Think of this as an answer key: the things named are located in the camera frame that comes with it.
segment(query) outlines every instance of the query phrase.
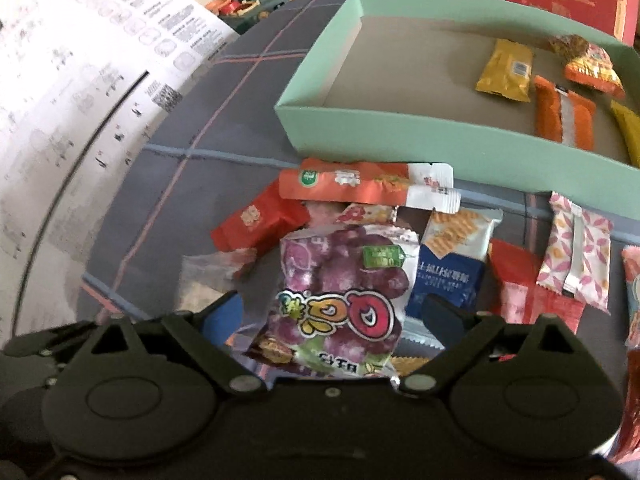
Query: cartoon logo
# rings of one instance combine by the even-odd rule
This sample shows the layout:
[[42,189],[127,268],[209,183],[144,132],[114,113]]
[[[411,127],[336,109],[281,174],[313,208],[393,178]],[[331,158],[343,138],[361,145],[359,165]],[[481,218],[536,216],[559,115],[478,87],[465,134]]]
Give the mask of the cartoon logo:
[[306,298],[285,290],[278,295],[280,310],[298,321],[304,337],[330,335],[348,325],[368,341],[382,341],[393,330],[395,316],[389,300],[372,290],[350,290],[344,295],[322,294]]
[[304,187],[313,187],[318,183],[318,172],[314,170],[302,170],[299,176],[300,184]]

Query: table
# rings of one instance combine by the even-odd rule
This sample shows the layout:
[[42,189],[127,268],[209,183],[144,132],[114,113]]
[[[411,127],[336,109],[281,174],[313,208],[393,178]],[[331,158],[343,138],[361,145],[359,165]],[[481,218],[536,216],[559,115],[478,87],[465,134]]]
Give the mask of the table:
[[[117,306],[137,317],[174,307],[183,255],[214,252],[211,229],[300,162],[273,105],[316,37],[344,0],[294,0],[226,49],[213,69],[144,147],[104,218],[84,276],[80,317]],[[551,171],[540,168],[540,171]],[[501,208],[497,237],[542,254],[550,232],[549,194],[457,180],[463,205]],[[621,392],[628,331],[620,251],[640,244],[640,222],[614,221],[610,316],[584,311],[578,336]],[[278,254],[262,258],[241,285],[247,319],[259,322],[280,272]],[[479,308],[495,301],[485,278]]]

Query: blue stripe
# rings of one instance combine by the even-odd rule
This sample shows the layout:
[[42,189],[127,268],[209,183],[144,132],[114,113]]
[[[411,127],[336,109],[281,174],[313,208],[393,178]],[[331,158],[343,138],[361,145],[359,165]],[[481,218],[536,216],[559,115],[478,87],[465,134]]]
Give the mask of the blue stripe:
[[460,192],[462,202],[474,202],[483,206],[494,206],[498,209],[506,209],[507,211],[526,214],[526,208],[523,203],[511,202],[503,198],[487,195],[486,193],[480,193],[478,191],[469,191],[460,187],[456,188]]
[[228,160],[238,164],[249,164],[252,166],[268,166],[270,168],[297,168],[299,165],[294,162],[285,162],[276,158],[261,156],[238,155],[237,153],[218,152],[217,150],[200,150],[191,148],[172,148],[170,146],[159,146],[158,144],[145,144],[142,148],[148,152],[159,153],[160,155],[176,156],[179,158],[213,158],[215,160]]
[[111,287],[101,282],[95,276],[92,276],[88,272],[85,272],[82,275],[82,279],[85,280],[93,288],[98,290],[105,298],[111,300],[115,306],[117,306],[128,316],[131,316],[135,319],[151,319],[151,316],[149,316],[149,314],[140,310],[133,303],[129,303],[129,301],[125,300],[121,295],[113,292],[111,290]]

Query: red candy wrapper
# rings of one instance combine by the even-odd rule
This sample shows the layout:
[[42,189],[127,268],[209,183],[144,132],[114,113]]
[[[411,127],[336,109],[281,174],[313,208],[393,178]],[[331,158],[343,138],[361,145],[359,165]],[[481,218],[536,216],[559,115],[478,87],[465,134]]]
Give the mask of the red candy wrapper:
[[309,219],[302,203],[280,197],[276,180],[249,206],[236,211],[215,228],[211,238],[220,251],[255,248],[260,257]]
[[331,376],[384,374],[418,264],[416,233],[335,224],[280,243],[284,286],[248,356]]
[[618,450],[610,458],[614,463],[640,458],[640,350],[629,351],[626,358],[629,384],[626,389],[625,413],[620,427]]
[[532,324],[540,314],[558,314],[576,333],[584,304],[536,285],[541,259],[522,247],[494,238],[489,252],[500,283],[500,304],[493,311],[507,323]]

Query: clear plastic wrapper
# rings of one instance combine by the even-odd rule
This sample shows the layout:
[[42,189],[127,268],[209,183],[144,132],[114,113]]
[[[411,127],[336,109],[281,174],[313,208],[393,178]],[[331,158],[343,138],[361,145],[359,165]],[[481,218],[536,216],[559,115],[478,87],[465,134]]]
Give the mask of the clear plastic wrapper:
[[625,267],[626,296],[629,308],[629,336],[626,346],[640,349],[640,247],[628,245],[622,249]]
[[255,249],[185,256],[178,285],[176,310],[200,312],[235,289],[235,280],[253,265]]
[[415,232],[380,225],[305,229],[280,244],[284,285],[248,355],[331,376],[387,375],[415,280]]

